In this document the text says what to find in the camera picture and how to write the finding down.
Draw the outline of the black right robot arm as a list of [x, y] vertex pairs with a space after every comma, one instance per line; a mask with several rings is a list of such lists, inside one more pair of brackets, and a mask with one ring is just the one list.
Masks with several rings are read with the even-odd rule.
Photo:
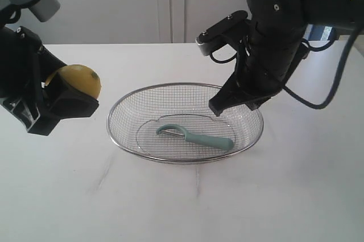
[[[235, 69], [209, 107], [219, 116], [224, 110], [245, 105], [251, 110], [281, 91], [305, 106], [320, 110], [333, 100], [349, 53], [363, 31], [363, 0], [247, 0], [251, 19], [231, 46], [236, 50]], [[350, 30], [330, 91], [314, 104], [289, 90], [287, 81], [313, 47], [304, 38], [309, 25]]]

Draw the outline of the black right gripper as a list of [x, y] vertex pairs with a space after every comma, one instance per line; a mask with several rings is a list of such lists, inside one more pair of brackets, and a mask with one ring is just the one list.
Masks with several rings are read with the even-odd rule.
[[245, 20], [245, 24], [234, 74], [209, 100], [215, 116], [239, 105], [257, 110], [283, 89], [308, 55], [308, 49], [302, 44], [307, 27], [303, 19], [253, 17]]

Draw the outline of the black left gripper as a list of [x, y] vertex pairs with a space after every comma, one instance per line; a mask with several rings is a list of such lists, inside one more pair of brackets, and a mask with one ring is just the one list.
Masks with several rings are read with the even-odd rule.
[[28, 133], [47, 136], [60, 119], [91, 117], [99, 107], [60, 76], [57, 70], [65, 66], [29, 29], [1, 29], [1, 106]]

